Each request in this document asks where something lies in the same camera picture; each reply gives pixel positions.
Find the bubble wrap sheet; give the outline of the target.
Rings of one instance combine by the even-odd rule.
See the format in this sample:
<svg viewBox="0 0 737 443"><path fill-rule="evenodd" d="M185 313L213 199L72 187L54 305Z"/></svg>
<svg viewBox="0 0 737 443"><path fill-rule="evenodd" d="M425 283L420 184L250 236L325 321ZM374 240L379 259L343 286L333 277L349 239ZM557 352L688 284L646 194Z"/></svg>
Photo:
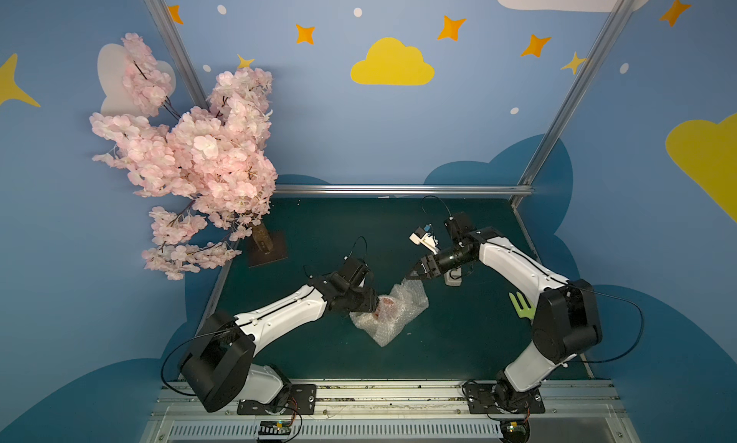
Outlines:
<svg viewBox="0 0 737 443"><path fill-rule="evenodd" d="M418 280L405 279L378 299L374 312L351 312L349 316L355 327L366 332L380 347L386 347L429 307L422 281Z"/></svg>

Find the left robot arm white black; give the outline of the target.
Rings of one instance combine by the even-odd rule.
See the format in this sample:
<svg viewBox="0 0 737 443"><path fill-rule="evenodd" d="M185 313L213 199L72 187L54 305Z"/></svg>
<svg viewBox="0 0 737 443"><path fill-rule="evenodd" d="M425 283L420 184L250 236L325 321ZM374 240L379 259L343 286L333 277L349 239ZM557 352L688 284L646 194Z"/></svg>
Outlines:
<svg viewBox="0 0 737 443"><path fill-rule="evenodd" d="M280 412L288 406L292 383L274 366L259 366L255 357L291 331L327 312L374 312L378 296L373 275L338 271L312 279L294 293L261 309L230 316L213 314L178 362L180 374L207 412L233 401Z"/></svg>

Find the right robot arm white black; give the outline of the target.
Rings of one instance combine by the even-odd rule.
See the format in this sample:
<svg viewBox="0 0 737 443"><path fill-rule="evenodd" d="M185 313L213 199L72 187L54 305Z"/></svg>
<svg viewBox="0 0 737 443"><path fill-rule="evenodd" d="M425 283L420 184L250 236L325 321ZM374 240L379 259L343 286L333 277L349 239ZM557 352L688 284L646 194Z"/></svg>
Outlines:
<svg viewBox="0 0 737 443"><path fill-rule="evenodd" d="M466 232L439 249L430 232L418 228L410 241L430 253L409 280L431 280L464 264L480 263L516 287L534 309L532 341L502 372L502 385L523 393L538 387L557 367L603 340L596 295L589 283L552 272L491 227Z"/></svg>

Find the white mug red inside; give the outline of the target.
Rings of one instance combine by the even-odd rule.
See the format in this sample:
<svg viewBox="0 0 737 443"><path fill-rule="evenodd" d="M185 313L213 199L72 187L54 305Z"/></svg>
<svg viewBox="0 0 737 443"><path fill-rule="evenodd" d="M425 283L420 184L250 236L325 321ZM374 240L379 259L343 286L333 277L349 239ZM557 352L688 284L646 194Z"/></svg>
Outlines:
<svg viewBox="0 0 737 443"><path fill-rule="evenodd" d="M393 322L402 312L403 304L400 300L389 295L380 295L373 317L382 322Z"/></svg>

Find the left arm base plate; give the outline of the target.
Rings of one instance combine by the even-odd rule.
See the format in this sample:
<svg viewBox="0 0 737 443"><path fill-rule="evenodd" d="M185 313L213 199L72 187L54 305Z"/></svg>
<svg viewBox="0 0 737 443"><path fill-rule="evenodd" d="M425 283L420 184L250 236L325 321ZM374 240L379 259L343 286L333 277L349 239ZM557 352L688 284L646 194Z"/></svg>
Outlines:
<svg viewBox="0 0 737 443"><path fill-rule="evenodd" d="M317 399L317 386L312 383L298 383L286 385L276 398L268 404L253 400L240 400L237 407L238 415L280 415L295 413L313 415Z"/></svg>

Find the white tape dispenser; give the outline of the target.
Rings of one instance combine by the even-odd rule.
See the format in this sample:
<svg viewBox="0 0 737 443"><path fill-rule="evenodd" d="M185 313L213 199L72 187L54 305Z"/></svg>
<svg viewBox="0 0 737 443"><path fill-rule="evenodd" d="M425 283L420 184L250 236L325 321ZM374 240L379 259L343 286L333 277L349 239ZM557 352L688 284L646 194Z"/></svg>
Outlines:
<svg viewBox="0 0 737 443"><path fill-rule="evenodd" d="M445 274L443 274L443 281L445 281L445 285L447 285L448 287L460 287L460 285L462 285L463 283L463 269L454 268L452 270L449 270L448 272L445 272Z"/></svg>

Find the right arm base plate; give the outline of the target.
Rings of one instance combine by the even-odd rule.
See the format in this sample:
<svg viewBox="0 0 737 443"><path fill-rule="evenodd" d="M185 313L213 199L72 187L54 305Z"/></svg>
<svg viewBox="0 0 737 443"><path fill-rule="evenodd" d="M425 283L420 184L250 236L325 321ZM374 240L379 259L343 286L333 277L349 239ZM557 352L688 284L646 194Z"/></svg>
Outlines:
<svg viewBox="0 0 737 443"><path fill-rule="evenodd" d="M545 406L538 387L518 392L507 383L467 381L461 385L461 391L471 414L545 413Z"/></svg>

